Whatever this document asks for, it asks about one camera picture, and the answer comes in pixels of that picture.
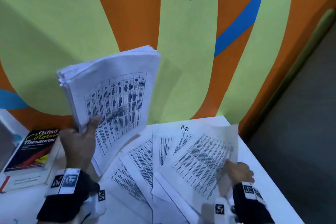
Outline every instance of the table surface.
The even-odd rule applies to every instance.
[[[220,118],[213,117],[211,120],[213,122],[210,123],[213,125],[218,125],[216,124],[218,121],[220,121],[221,125],[223,123],[224,125],[229,125],[229,122],[223,116]],[[266,201],[276,224],[304,223],[241,138],[239,138],[238,161],[247,163],[254,172],[255,187],[258,188]],[[107,184],[107,179],[108,177],[103,176],[99,183],[105,185]],[[4,175],[1,172],[0,182],[2,183],[3,180]],[[47,185],[43,185],[0,194],[0,223],[36,223],[36,215],[43,205],[47,187]],[[125,216],[132,216],[132,218],[125,219]],[[107,197],[106,214],[87,223],[131,224],[144,222],[121,202],[115,198]]]

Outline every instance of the book cover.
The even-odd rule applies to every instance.
[[[5,172],[43,167],[58,136],[58,129],[33,130],[24,139]]]

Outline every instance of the white table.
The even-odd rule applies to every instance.
[[[221,125],[229,122],[224,117],[214,117],[211,124]],[[303,221],[286,200],[284,195],[280,192],[278,187],[260,165],[258,160],[254,157],[252,152],[246,144],[239,138],[238,161],[245,162],[254,171],[255,186],[262,194],[267,203],[268,209],[276,224],[301,224]],[[0,179],[4,179],[3,174],[0,174]],[[104,177],[100,183],[105,184]],[[7,192],[0,194],[0,223],[1,224],[35,224],[36,215],[39,212],[44,202],[44,193],[47,186],[39,186],[27,188],[15,192]],[[125,222],[124,216],[134,216],[129,222]],[[107,212],[99,219],[91,220],[88,223],[98,224],[128,224],[128,223],[143,223],[143,221],[136,217],[132,211],[124,206],[121,202],[112,197],[107,197]]]

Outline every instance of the colorful wall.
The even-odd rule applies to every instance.
[[[225,115],[248,131],[336,0],[0,0],[0,108],[65,127],[56,70],[151,45],[149,123]]]

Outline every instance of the black wrist strap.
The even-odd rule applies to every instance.
[[[98,193],[99,184],[95,183],[84,171],[80,171],[73,194],[58,194],[46,197],[40,212],[39,221],[66,223],[79,213],[84,201],[90,194]]]
[[[239,220],[244,224],[274,223],[270,213],[263,203],[259,202],[257,199],[246,198],[245,193],[247,195],[254,194],[255,190],[252,186],[244,188],[245,186],[248,185],[238,183],[233,187],[234,209]]]

